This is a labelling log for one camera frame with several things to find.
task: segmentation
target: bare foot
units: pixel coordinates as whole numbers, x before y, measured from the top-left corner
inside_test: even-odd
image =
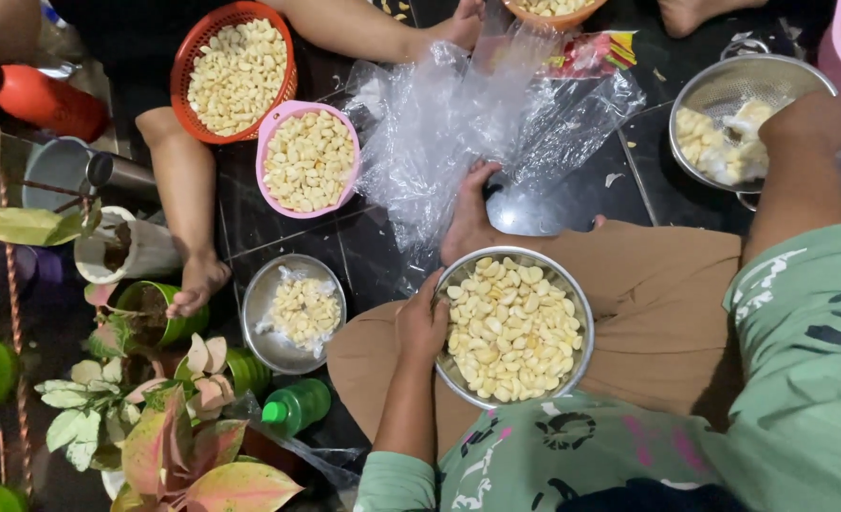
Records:
[[[214,254],[191,257],[184,265],[183,290],[177,292],[174,303],[167,307],[167,318],[193,316],[230,277],[231,269]]]
[[[658,0],[661,18],[670,37],[686,37],[711,18],[722,14],[761,7],[768,0]]]
[[[452,18],[429,29],[429,32],[437,39],[445,39],[466,50],[472,50],[481,35],[483,8],[483,0],[461,0]]]
[[[442,239],[439,258],[446,265],[474,250],[489,247],[499,234],[490,224],[487,205],[483,202],[483,186],[494,173],[502,169],[498,163],[478,161],[461,182],[459,197],[452,215],[452,225]]]

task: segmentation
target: brown pants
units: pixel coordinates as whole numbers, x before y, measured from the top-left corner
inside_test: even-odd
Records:
[[[543,253],[582,285],[596,320],[594,353],[578,388],[654,411],[701,415],[725,429],[743,375],[721,302],[740,250],[740,238],[725,233],[613,220],[551,241]],[[395,369],[399,306],[358,315],[328,347],[335,389],[371,441]],[[439,377],[435,403],[442,457],[481,410]]]

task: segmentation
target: green shirt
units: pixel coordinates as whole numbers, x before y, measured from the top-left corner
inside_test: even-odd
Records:
[[[723,307],[746,374],[725,435],[583,392],[514,403],[483,413],[438,479],[413,457],[370,454],[355,511],[437,508],[437,495],[440,510],[556,510],[648,482],[721,485],[753,510],[841,512],[841,225],[767,250]]]

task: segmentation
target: orange plastic basket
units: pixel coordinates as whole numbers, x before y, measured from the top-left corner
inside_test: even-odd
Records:
[[[518,7],[515,0],[502,0],[502,3],[505,4],[509,11],[511,11],[512,14],[521,21],[530,21],[533,23],[540,23],[542,25],[549,25],[560,32],[564,32],[570,28],[581,25],[582,22],[594,14],[594,11],[596,11],[598,7],[606,4],[607,0],[595,0],[590,6],[584,6],[574,13],[563,15],[561,17],[541,17],[529,13],[528,11],[522,10],[521,7]]]
[[[267,19],[285,39],[285,45],[287,46],[285,78],[281,83],[278,97],[275,98],[266,113],[253,123],[253,126],[231,136],[222,137],[210,132],[204,124],[199,122],[199,118],[190,108],[190,102],[186,99],[191,81],[190,73],[195,68],[193,60],[204,55],[199,48],[207,46],[209,39],[217,36],[222,28],[229,25],[249,23],[256,19]],[[275,9],[258,2],[234,2],[215,9],[208,16],[202,18],[186,36],[184,43],[180,45],[180,49],[177,50],[174,68],[171,70],[171,105],[174,107],[177,119],[190,135],[206,144],[230,144],[231,142],[257,138],[259,136],[259,126],[266,114],[288,99],[294,99],[296,93],[297,66],[294,63],[294,43],[291,41],[291,31],[287,29],[285,21]]]

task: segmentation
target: stainless steel bowl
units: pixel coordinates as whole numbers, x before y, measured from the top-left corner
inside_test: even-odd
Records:
[[[816,90],[837,95],[836,87],[818,69],[795,58],[768,54],[739,55],[714,64],[690,80],[674,102],[670,114],[670,147],[674,158],[695,180],[722,191],[735,192],[746,204],[741,194],[761,192],[764,181],[726,185],[696,169],[680,150],[676,137],[676,112],[681,107],[688,107],[710,117],[716,129],[723,129],[722,119],[736,114],[749,99],[758,99],[780,109],[789,101]]]
[[[506,256],[509,256],[519,265],[540,267],[543,270],[544,279],[553,286],[563,290],[566,293],[566,297],[575,304],[575,319],[582,324],[582,330],[580,331],[582,334],[582,349],[575,351],[573,355],[575,358],[573,370],[563,375],[563,378],[560,380],[560,386],[554,389],[549,396],[569,394],[585,375],[585,369],[588,368],[588,362],[591,360],[591,352],[594,350],[594,319],[591,317],[591,307],[588,305],[588,300],[582,292],[582,287],[575,282],[573,276],[566,272],[559,263],[552,261],[550,258],[540,254],[540,252],[520,247],[500,246],[475,250],[471,254],[461,258],[458,262],[452,263],[439,278],[436,288],[437,297],[447,297],[446,289],[452,285],[460,285],[462,281],[474,273],[477,260],[487,256],[490,256],[494,261],[499,260],[500,262]],[[476,392],[468,389],[468,382],[461,376],[459,368],[455,364],[455,359],[446,352],[445,346],[443,347],[442,353],[437,356],[436,372],[446,381],[446,384],[449,385],[452,391],[458,393],[462,398],[477,407],[492,409],[498,405],[503,405],[503,402],[498,401],[495,397],[483,399]]]
[[[325,352],[319,359],[313,353],[294,346],[287,338],[277,332],[255,332],[255,324],[262,320],[275,298],[278,284],[281,283],[281,266],[292,271],[304,271],[307,277],[330,280],[335,283],[335,296],[341,304],[341,321],[335,326],[338,332],[347,321],[347,303],[341,282],[323,262],[303,254],[288,254],[280,256],[266,263],[255,274],[249,286],[246,287],[243,311],[240,314],[240,325],[243,328],[246,345],[266,366],[279,374],[302,375],[308,374],[325,364]]]

